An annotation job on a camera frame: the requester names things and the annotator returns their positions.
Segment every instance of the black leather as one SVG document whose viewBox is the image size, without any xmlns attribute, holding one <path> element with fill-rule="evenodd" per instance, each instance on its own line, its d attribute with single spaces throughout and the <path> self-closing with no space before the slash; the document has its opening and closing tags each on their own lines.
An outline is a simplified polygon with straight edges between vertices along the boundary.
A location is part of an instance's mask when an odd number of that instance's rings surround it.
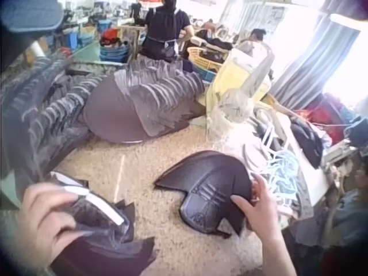
<svg viewBox="0 0 368 276">
<path fill-rule="evenodd" d="M 252 184 L 241 161 L 216 151 L 190 155 L 163 173 L 155 186 L 185 191 L 180 207 L 182 220 L 193 229 L 207 234 L 230 237 L 217 230 L 227 219 L 239 235 L 244 226 L 244 214 L 231 201 L 235 194 L 249 200 Z"/>
</svg>

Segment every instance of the blue basket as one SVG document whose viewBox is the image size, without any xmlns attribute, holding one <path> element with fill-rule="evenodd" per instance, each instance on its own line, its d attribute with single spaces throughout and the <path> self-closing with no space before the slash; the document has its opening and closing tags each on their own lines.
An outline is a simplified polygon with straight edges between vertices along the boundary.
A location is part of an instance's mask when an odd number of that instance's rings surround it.
<svg viewBox="0 0 368 276">
<path fill-rule="evenodd" d="M 215 72 L 211 72 L 209 70 L 203 69 L 203 68 L 201 68 L 199 66 L 196 66 L 194 63 L 192 63 L 192 64 L 193 64 L 193 70 L 194 70 L 194 72 L 197 72 L 200 75 L 200 77 L 201 77 L 201 79 L 203 81 L 212 82 L 213 79 L 217 75 Z"/>
<path fill-rule="evenodd" d="M 120 55 L 120 56 L 105 56 L 105 55 L 100 55 L 99 56 L 99 59 L 102 62 L 127 63 L 128 62 L 128 58 L 129 58 L 129 55 L 128 54 L 124 54 L 124 55 Z"/>
<path fill-rule="evenodd" d="M 122 46 L 118 48 L 100 47 L 99 52 L 101 55 L 122 55 L 124 53 L 129 53 L 129 46 Z"/>
<path fill-rule="evenodd" d="M 105 30 L 109 29 L 112 22 L 109 19 L 98 20 L 98 32 L 103 33 Z"/>
</svg>

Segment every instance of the yellow basket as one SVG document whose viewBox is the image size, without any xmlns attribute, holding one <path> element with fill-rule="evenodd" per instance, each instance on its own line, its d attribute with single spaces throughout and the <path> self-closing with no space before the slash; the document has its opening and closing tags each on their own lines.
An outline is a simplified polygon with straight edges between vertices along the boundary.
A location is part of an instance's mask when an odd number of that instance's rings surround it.
<svg viewBox="0 0 368 276">
<path fill-rule="evenodd" d="M 80 33 L 83 35 L 92 35 L 94 37 L 94 35 L 96 34 L 96 27 L 93 26 L 83 27 L 80 30 Z"/>
<path fill-rule="evenodd" d="M 222 64 L 200 57 L 200 52 L 203 51 L 204 49 L 200 47 L 189 47 L 188 48 L 189 60 L 200 68 L 206 70 L 215 69 L 218 72 Z"/>
</svg>

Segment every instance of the gray fabric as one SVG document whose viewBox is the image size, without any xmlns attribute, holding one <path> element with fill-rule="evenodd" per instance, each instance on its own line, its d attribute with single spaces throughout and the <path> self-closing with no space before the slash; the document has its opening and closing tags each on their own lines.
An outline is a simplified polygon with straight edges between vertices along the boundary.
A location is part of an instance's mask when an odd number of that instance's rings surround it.
<svg viewBox="0 0 368 276">
<path fill-rule="evenodd" d="M 191 106 L 197 105 L 204 86 L 196 73 L 189 73 L 129 90 L 144 130 L 155 137 L 190 119 Z"/>
<path fill-rule="evenodd" d="M 357 189 L 346 193 L 340 201 L 332 227 L 339 230 L 342 246 L 368 237 L 368 202 L 358 201 Z"/>
<path fill-rule="evenodd" d="M 163 60 L 152 60 L 139 58 L 129 64 L 126 69 L 114 73 L 116 85 L 122 93 L 127 93 L 127 87 L 140 85 L 142 83 L 155 83 L 162 78 L 173 78 L 183 75 L 178 63 L 167 63 Z"/>
<path fill-rule="evenodd" d="M 307 107 L 347 56 L 359 32 L 324 17 L 306 51 L 272 85 L 270 94 L 289 109 Z"/>
</svg>

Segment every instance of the person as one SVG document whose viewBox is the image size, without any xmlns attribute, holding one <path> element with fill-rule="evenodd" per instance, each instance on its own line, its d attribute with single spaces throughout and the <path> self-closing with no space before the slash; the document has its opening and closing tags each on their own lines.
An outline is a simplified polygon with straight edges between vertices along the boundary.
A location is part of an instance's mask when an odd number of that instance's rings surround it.
<svg viewBox="0 0 368 276">
<path fill-rule="evenodd" d="M 242 41 L 237 49 L 241 50 L 257 61 L 262 61 L 267 56 L 267 49 L 262 44 L 263 36 L 266 35 L 266 33 L 267 32 L 263 29 L 252 30 L 248 40 Z"/>
<path fill-rule="evenodd" d="M 85 231 L 60 206 L 78 196 L 61 186 L 38 183 L 29 186 L 18 212 L 0 212 L 0 249 L 20 275 L 39 273 Z"/>
<path fill-rule="evenodd" d="M 296 276 L 278 224 L 276 200 L 268 190 L 266 180 L 256 174 L 253 177 L 255 181 L 252 191 L 259 198 L 255 205 L 238 195 L 232 195 L 231 199 L 244 213 L 252 230 L 262 242 L 263 274 Z"/>
<path fill-rule="evenodd" d="M 147 36 L 141 55 L 171 62 L 177 58 L 178 43 L 190 40 L 194 29 L 188 15 L 176 8 L 177 0 L 162 0 L 163 6 L 150 9 L 145 18 Z M 179 38 L 180 31 L 185 35 Z"/>
<path fill-rule="evenodd" d="M 259 201 L 252 206 L 236 195 L 231 197 L 232 201 L 244 212 L 252 229 L 262 241 L 265 276 L 294 276 L 295 270 L 278 225 L 276 201 L 266 187 L 266 181 L 259 175 L 254 177 L 256 181 L 253 191 Z M 13 252 L 9 255 L 15 256 L 17 263 L 21 263 L 23 268 L 33 271 L 46 268 L 64 248 L 85 234 L 74 230 L 75 220 L 72 216 L 57 210 L 77 199 L 77 195 L 51 183 L 30 186 L 24 194 L 16 217 L 18 227 L 14 235 L 18 237 L 19 246 L 6 246 L 8 237 L 0 235 L 1 248 L 12 248 Z"/>
<path fill-rule="evenodd" d="M 210 19 L 203 24 L 202 29 L 211 30 L 211 33 L 214 34 L 216 32 L 216 24 L 213 23 L 212 19 Z"/>
<path fill-rule="evenodd" d="M 332 188 L 326 195 L 327 206 L 322 204 L 314 217 L 296 221 L 284 230 L 298 275 L 335 275 L 331 273 L 331 259 L 342 255 L 344 263 L 339 261 L 339 264 L 344 268 L 360 262 L 351 257 L 364 252 L 361 245 L 368 242 L 368 158 L 363 159 L 355 174 L 355 185 L 342 198 Z M 368 257 L 367 250 L 362 254 L 360 258 Z"/>
<path fill-rule="evenodd" d="M 368 238 L 368 158 L 355 174 L 356 188 L 330 200 L 322 245 L 345 246 Z"/>
</svg>

